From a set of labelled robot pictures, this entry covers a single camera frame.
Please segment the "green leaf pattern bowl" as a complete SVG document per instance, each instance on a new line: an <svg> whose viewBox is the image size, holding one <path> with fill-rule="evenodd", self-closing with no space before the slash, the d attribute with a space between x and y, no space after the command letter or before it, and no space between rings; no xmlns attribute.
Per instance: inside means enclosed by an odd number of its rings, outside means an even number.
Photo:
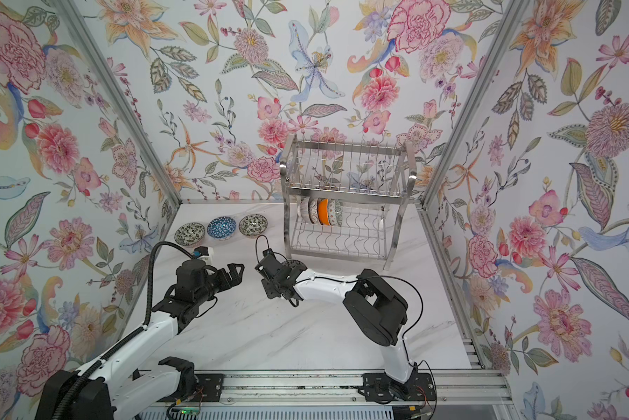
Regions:
<svg viewBox="0 0 629 420"><path fill-rule="evenodd" d="M206 236L206 228L200 222L188 222L180 226L174 233L174 241L181 247L195 248Z"/></svg>

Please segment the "two-tier steel dish rack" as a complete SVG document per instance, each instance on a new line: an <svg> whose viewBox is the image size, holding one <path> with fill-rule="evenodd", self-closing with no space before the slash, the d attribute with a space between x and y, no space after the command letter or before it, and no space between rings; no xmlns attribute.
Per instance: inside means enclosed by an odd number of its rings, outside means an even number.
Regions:
<svg viewBox="0 0 629 420"><path fill-rule="evenodd" d="M397 253L410 198L417 184L413 146L288 139L279 158L287 257L381 261ZM340 227L303 223L302 197L342 202Z"/></svg>

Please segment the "pale green pattern bowl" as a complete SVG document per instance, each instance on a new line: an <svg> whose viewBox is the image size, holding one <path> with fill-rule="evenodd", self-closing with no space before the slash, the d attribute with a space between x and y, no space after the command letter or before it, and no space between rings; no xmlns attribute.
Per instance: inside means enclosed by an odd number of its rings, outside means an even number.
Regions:
<svg viewBox="0 0 629 420"><path fill-rule="evenodd" d="M328 200L328 222L334 227L342 225L342 202L338 199Z"/></svg>

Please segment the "brown mandala pattern bowl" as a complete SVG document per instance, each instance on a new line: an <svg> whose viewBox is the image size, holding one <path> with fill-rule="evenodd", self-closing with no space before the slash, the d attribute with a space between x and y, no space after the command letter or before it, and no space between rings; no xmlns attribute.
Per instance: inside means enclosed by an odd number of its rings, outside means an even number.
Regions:
<svg viewBox="0 0 629 420"><path fill-rule="evenodd" d="M320 224L319 213L318 213L318 200L314 197L310 197L308 200L308 216L312 224L314 225Z"/></svg>

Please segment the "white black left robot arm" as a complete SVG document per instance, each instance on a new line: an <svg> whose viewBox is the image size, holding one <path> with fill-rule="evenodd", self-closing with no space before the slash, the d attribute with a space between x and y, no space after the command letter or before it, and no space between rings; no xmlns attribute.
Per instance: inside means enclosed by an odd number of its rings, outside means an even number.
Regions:
<svg viewBox="0 0 629 420"><path fill-rule="evenodd" d="M191 259L149 311L149 320L73 372L60 370L43 389L38 419L132 419L162 399L180 402L202 389L195 364L169 356L150 372L133 374L159 348L200 317L200 308L243 281L244 265L216 269Z"/></svg>

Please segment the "plain white bowl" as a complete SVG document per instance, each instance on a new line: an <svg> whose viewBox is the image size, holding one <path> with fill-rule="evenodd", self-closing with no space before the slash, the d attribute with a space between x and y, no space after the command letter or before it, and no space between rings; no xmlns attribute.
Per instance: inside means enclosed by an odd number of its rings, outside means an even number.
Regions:
<svg viewBox="0 0 629 420"><path fill-rule="evenodd" d="M319 218L319 222L323 226L329 226L329 215L328 215L328 199L318 199L317 203L317 215Z"/></svg>

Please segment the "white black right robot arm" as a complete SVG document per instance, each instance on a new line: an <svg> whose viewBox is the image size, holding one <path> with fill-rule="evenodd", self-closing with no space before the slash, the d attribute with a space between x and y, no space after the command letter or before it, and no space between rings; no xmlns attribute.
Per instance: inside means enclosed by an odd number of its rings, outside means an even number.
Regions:
<svg viewBox="0 0 629 420"><path fill-rule="evenodd" d="M322 274L297 260L280 262L270 249L255 270L269 299L285 299L294 307L307 300L344 306L384 360L382 374L363 376L366 400L388 404L425 396L417 384L419 370L399 337L408 321L408 303L382 276L372 269L356 276Z"/></svg>

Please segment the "blue pattern bowl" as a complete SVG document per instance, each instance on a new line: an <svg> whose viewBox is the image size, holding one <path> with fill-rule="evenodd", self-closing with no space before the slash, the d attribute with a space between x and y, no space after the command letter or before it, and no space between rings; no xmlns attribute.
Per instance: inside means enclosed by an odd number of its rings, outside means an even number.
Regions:
<svg viewBox="0 0 629 420"><path fill-rule="evenodd" d="M237 231L237 221L231 216L219 216L207 225L207 235L215 240L230 239Z"/></svg>

